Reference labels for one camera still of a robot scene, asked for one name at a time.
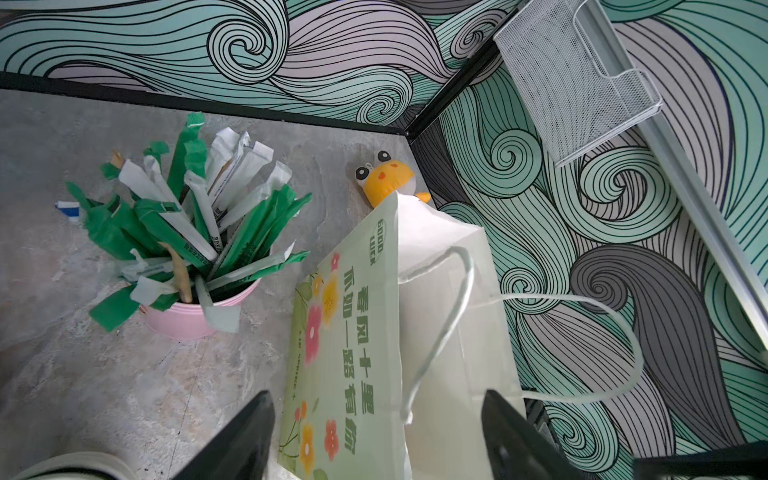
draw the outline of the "shopping bag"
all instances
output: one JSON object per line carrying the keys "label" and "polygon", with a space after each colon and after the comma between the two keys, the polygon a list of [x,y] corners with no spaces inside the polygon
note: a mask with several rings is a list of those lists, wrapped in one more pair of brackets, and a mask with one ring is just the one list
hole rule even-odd
{"label": "shopping bag", "polygon": [[[402,414],[467,274],[458,258],[399,285],[449,247],[475,264],[470,307]],[[296,288],[278,462],[304,479],[492,478],[486,389],[525,414],[481,227],[415,197],[384,200]]]}

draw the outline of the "bundle of wrappers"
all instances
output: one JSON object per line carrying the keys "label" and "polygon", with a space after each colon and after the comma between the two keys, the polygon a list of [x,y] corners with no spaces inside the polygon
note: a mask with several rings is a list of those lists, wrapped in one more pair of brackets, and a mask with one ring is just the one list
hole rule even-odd
{"label": "bundle of wrappers", "polygon": [[126,185],[130,200],[113,193],[102,203],[67,182],[76,202],[57,207],[79,216],[91,241],[118,261],[130,283],[91,310],[107,331],[140,306],[165,311],[182,302],[199,304],[210,326],[236,332],[240,307],[214,303],[308,254],[294,253],[293,244],[273,252],[272,245],[312,194],[296,198],[288,185],[292,172],[279,161],[266,182],[253,185],[272,163],[273,149],[228,127],[209,148],[198,138],[203,123],[201,113],[187,116],[167,178],[161,162],[170,151],[162,141],[144,150],[143,165],[113,152],[101,171]]}

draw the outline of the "black and white eye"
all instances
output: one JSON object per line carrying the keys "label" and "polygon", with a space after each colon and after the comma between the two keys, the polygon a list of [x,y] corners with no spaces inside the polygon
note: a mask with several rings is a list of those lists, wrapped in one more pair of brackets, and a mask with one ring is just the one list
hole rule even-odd
{"label": "black and white eye", "polygon": [[365,167],[360,167],[357,170],[355,170],[355,178],[357,178],[358,181],[363,181],[371,174],[371,171],[368,170]]}

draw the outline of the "plush toy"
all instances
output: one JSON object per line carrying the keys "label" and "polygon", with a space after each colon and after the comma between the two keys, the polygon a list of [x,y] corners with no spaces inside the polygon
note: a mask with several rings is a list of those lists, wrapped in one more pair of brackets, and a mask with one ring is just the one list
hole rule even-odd
{"label": "plush toy", "polygon": [[401,161],[393,160],[384,150],[376,155],[381,164],[374,167],[366,164],[355,171],[357,183],[366,193],[371,207],[376,208],[392,192],[398,191],[404,195],[416,195],[426,203],[432,199],[432,195],[416,193],[416,175],[408,165]]}

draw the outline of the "wall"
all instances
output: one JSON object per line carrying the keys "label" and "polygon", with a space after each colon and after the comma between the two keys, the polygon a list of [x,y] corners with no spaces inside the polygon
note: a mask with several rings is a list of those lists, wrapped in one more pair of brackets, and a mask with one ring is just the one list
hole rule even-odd
{"label": "wall", "polygon": [[[768,75],[757,55],[766,5],[605,5],[765,281]],[[629,479],[633,456],[768,439],[760,341],[637,132],[555,169],[502,66],[464,90],[412,149],[440,210],[486,228],[502,292],[592,296],[634,324],[646,359],[638,387],[600,404],[546,407],[572,463]],[[505,308],[525,388],[577,394],[627,378],[627,341],[604,314],[554,301]]]}
{"label": "wall", "polygon": [[405,127],[519,1],[8,0],[0,69]]}

